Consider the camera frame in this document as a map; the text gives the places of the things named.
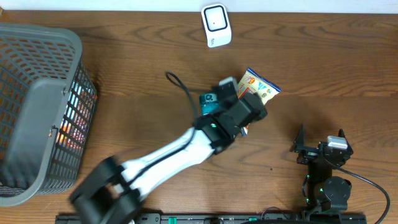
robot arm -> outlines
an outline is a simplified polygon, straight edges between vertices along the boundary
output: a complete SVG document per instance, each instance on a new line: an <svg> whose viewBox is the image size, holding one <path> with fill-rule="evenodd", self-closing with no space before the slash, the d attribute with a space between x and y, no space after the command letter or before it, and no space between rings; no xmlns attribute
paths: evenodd
<svg viewBox="0 0 398 224"><path fill-rule="evenodd" d="M213 87L220 107L199 117L194 127L163 148L120 165L112 157L101 162L70 196L82 223L129 223L157 186L223 152L242 127L267 115L258 95L238 99L236 90L233 78Z"/></svg>

white device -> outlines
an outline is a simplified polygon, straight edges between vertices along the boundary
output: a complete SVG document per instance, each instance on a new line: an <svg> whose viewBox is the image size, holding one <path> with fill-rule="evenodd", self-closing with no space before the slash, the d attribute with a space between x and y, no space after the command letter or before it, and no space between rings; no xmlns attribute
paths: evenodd
<svg viewBox="0 0 398 224"><path fill-rule="evenodd" d="M232 31L224 5L205 6L201 10L201 18L207 36L207 46L218 47L231 42Z"/></svg>

wood grain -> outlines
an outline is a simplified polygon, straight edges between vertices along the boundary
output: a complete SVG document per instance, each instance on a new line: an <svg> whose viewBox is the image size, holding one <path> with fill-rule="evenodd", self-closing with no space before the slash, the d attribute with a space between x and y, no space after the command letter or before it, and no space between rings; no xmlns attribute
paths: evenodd
<svg viewBox="0 0 398 224"><path fill-rule="evenodd" d="M100 86L97 114L80 180L100 160L132 149L141 156L179 137L192 122L176 73L190 88L240 78L247 67L282 93L246 138L156 189L146 208L165 213L259 213L270 206L299 211L307 168L289 152L300 123L313 146L343 128L354 149L345 168L383 186L392 200L383 223L398 221L398 16L230 13L232 42L209 49L197 13L6 11L10 21L76 32L92 79ZM374 223L385 198L360 180L350 212ZM68 194L43 195L0 208L0 223L53 223L73 212Z"/></svg>

white wall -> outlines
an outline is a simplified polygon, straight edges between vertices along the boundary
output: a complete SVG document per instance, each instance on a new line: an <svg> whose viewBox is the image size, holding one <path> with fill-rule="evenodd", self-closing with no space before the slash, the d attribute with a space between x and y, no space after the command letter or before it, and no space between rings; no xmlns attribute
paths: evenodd
<svg viewBox="0 0 398 224"><path fill-rule="evenodd" d="M4 9L198 12L212 0L0 0ZM224 0L229 12L398 13L398 0Z"/></svg>

basket bottom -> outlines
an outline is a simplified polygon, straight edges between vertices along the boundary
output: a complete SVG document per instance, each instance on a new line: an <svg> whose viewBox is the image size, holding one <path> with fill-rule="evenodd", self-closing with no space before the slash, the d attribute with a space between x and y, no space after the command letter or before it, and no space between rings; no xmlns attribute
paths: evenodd
<svg viewBox="0 0 398 224"><path fill-rule="evenodd" d="M27 189L36 179L65 87L64 80L45 78L29 88L2 161L4 186Z"/></svg>

